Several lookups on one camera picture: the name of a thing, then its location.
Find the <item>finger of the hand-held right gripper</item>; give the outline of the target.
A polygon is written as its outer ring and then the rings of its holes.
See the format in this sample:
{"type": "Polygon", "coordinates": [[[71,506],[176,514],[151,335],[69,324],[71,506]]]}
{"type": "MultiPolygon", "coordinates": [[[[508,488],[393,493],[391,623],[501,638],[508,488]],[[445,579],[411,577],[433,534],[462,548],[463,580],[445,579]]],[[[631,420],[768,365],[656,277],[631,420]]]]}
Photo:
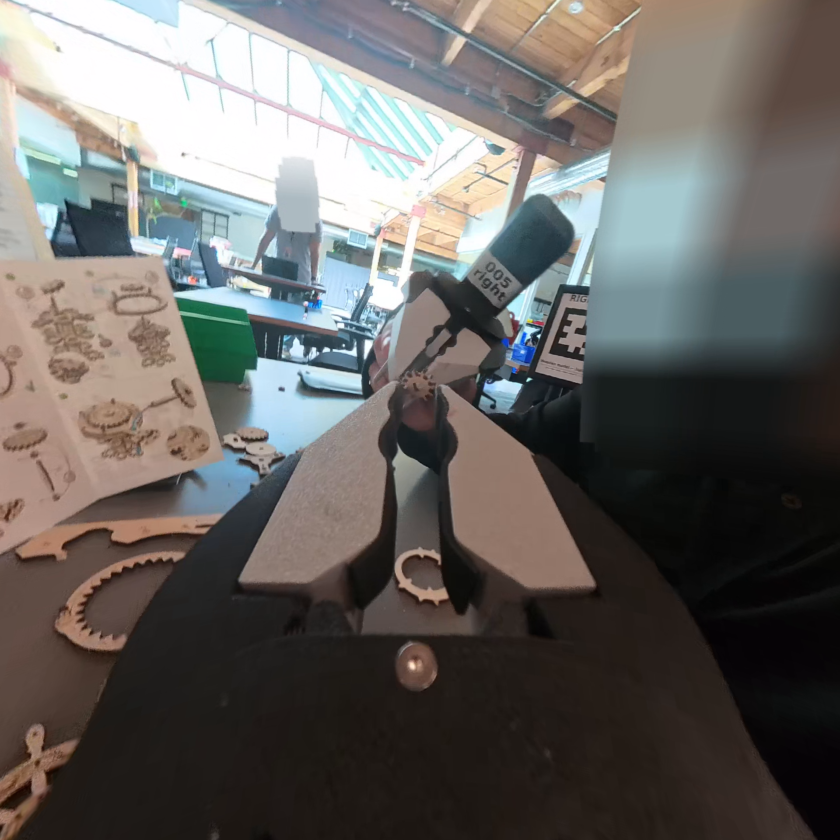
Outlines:
{"type": "Polygon", "coordinates": [[[455,380],[453,374],[446,372],[451,363],[443,361],[455,346],[449,318],[450,312],[434,288],[424,289],[403,305],[392,321],[387,357],[389,382],[397,382],[410,371],[431,371],[434,382],[455,380]]]}
{"type": "Polygon", "coordinates": [[[430,360],[425,369],[429,389],[474,377],[491,351],[476,333],[439,333],[425,348],[430,360]]]}

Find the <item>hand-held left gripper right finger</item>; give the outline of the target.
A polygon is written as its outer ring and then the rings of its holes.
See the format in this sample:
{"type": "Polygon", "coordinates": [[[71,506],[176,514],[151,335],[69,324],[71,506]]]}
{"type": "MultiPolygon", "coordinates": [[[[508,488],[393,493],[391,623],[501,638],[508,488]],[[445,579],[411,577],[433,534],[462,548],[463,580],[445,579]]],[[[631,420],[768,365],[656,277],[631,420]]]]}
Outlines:
{"type": "Polygon", "coordinates": [[[458,614],[595,592],[532,453],[447,385],[436,390],[442,575],[458,614]]]}

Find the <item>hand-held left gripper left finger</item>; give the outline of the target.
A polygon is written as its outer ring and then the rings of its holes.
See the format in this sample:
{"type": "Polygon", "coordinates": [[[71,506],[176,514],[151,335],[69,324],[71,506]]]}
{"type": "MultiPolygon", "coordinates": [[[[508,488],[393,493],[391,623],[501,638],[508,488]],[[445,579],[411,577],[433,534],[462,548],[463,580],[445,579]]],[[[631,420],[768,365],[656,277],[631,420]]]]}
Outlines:
{"type": "Polygon", "coordinates": [[[365,608],[391,578],[398,386],[305,448],[238,582],[243,590],[365,608]]]}

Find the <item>person's right forearm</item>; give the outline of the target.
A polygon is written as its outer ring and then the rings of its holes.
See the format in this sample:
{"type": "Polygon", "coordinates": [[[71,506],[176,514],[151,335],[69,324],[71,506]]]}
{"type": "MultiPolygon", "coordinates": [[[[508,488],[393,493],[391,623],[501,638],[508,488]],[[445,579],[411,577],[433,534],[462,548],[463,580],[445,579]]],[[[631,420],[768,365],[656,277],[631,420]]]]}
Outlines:
{"type": "Polygon", "coordinates": [[[592,464],[592,447],[581,441],[582,392],[582,387],[575,388],[524,413],[487,416],[534,455],[545,457],[582,487],[592,464]]]}

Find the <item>person's right hand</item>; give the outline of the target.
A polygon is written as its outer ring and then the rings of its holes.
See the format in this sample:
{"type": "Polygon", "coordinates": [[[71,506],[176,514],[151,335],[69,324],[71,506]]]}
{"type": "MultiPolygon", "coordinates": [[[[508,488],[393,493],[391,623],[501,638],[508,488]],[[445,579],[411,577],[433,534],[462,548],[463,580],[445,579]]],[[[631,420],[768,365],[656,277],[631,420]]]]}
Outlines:
{"type": "Polygon", "coordinates": [[[365,358],[361,379],[364,398],[398,381],[398,374],[394,374],[390,367],[393,322],[388,321],[377,334],[371,350],[365,358]]]}

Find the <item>black office chair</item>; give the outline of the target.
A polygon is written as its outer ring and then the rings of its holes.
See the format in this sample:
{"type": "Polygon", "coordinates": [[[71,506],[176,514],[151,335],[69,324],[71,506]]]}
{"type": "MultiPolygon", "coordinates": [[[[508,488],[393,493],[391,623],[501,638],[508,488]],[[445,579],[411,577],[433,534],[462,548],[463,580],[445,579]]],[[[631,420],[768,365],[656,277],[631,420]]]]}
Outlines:
{"type": "Polygon", "coordinates": [[[338,321],[338,332],[324,346],[309,365],[343,373],[360,374],[367,351],[365,345],[375,339],[375,331],[362,322],[362,315],[370,301],[373,288],[367,283],[360,291],[349,318],[338,321]]]}
{"type": "Polygon", "coordinates": [[[124,213],[65,201],[50,237],[57,258],[133,257],[124,213]]]}

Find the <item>cluster of wooden gears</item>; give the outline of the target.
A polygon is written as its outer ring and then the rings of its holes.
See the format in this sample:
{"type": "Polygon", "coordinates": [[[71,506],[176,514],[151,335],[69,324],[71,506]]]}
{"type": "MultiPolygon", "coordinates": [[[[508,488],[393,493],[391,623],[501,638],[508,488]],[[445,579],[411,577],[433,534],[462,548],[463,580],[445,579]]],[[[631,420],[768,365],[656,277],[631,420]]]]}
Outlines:
{"type": "Polygon", "coordinates": [[[220,442],[236,452],[238,460],[255,469],[261,478],[268,476],[286,457],[269,441],[269,433],[261,427],[238,427],[234,432],[224,434],[220,442]]]}

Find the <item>dark office desk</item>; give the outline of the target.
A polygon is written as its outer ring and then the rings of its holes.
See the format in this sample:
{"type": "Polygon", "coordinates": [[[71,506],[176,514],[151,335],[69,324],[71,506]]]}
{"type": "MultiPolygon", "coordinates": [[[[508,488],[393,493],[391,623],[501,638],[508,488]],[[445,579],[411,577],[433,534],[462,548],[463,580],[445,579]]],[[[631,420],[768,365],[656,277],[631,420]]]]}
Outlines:
{"type": "Polygon", "coordinates": [[[291,335],[302,336],[310,345],[326,344],[339,330],[330,313],[309,311],[300,303],[255,297],[234,288],[209,288],[175,293],[176,298],[244,310],[251,322],[259,358],[279,361],[281,346],[291,335]]]}

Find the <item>long curved wooden piece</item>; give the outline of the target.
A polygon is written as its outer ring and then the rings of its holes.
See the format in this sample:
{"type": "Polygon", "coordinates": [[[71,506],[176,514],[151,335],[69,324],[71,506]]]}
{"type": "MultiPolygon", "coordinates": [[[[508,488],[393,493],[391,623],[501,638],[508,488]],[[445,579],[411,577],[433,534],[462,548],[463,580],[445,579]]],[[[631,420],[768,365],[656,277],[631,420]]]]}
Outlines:
{"type": "Polygon", "coordinates": [[[24,542],[15,550],[20,560],[51,558],[67,559],[66,546],[89,533],[105,531],[111,543],[131,545],[165,536],[206,534],[223,517],[222,513],[169,518],[137,518],[110,521],[88,521],[63,524],[48,529],[24,542]]]}

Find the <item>green plastic bin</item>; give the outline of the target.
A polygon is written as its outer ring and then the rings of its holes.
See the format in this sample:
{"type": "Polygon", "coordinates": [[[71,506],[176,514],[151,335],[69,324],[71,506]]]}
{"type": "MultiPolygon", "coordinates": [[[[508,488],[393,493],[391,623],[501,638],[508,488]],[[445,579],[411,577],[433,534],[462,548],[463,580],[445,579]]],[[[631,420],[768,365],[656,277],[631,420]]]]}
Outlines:
{"type": "Polygon", "coordinates": [[[258,360],[246,310],[199,301],[195,295],[177,298],[176,304],[201,380],[244,384],[258,360]]]}

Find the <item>illustrated assembly booklet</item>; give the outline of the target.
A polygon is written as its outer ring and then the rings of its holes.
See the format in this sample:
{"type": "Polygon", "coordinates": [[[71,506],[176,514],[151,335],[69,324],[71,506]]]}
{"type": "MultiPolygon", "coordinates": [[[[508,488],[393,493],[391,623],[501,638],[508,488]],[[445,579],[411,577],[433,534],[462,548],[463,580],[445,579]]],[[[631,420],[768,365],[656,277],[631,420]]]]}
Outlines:
{"type": "Polygon", "coordinates": [[[223,459],[159,257],[4,260],[1,551],[223,459]]]}

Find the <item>wooden cross-shaped piece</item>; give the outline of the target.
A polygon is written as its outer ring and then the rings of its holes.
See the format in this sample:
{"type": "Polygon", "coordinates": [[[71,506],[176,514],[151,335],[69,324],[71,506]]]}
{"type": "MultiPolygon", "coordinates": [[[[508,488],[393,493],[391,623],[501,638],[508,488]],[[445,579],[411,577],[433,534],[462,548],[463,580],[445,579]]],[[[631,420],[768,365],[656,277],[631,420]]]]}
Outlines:
{"type": "Polygon", "coordinates": [[[1,838],[15,838],[38,810],[49,792],[49,777],[63,768],[76,751],[79,740],[69,739],[46,746],[46,729],[36,723],[24,736],[27,759],[1,779],[1,838]]]}

